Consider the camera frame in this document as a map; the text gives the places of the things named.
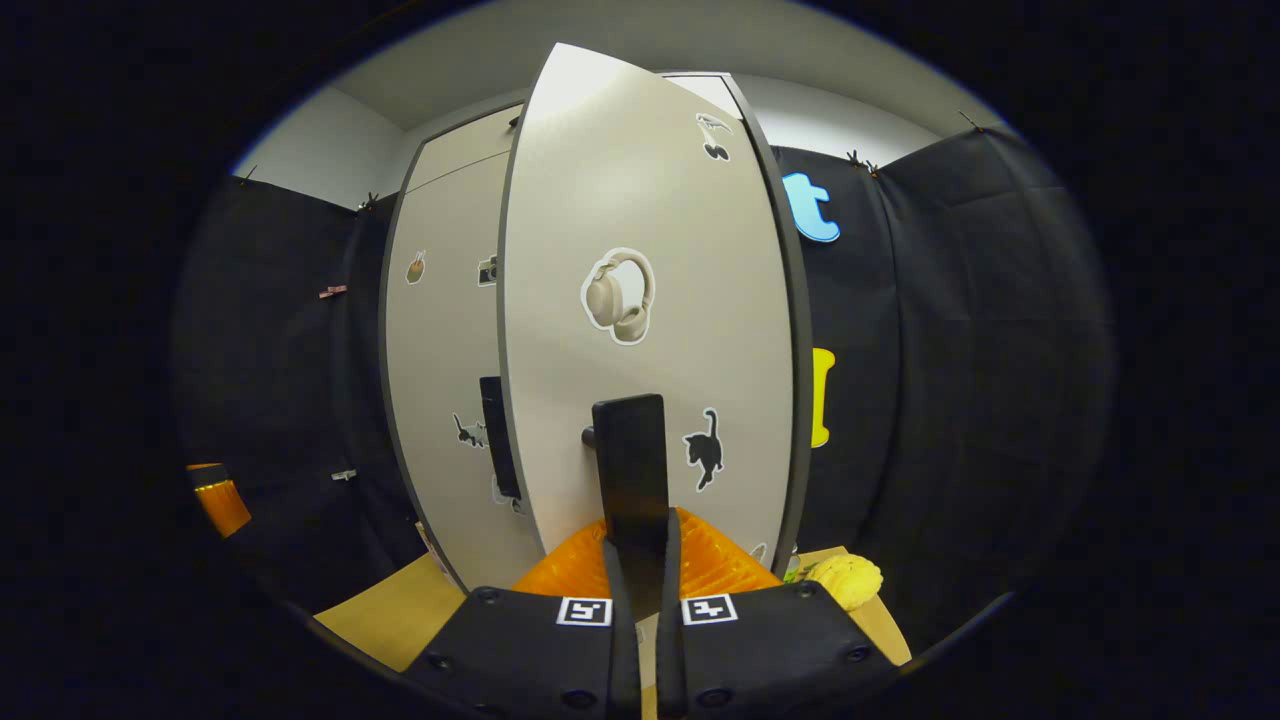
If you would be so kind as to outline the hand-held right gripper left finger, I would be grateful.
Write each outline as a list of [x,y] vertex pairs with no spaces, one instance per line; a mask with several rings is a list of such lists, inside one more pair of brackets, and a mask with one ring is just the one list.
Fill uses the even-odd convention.
[[404,675],[453,719],[637,719],[636,623],[598,520],[513,587],[470,591]]

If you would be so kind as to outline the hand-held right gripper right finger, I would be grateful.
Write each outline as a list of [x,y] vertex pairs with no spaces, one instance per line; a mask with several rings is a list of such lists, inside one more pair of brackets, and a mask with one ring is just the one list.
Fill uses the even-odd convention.
[[901,666],[877,598],[863,619],[814,579],[783,583],[714,527],[671,509],[655,635],[660,719],[824,719]]

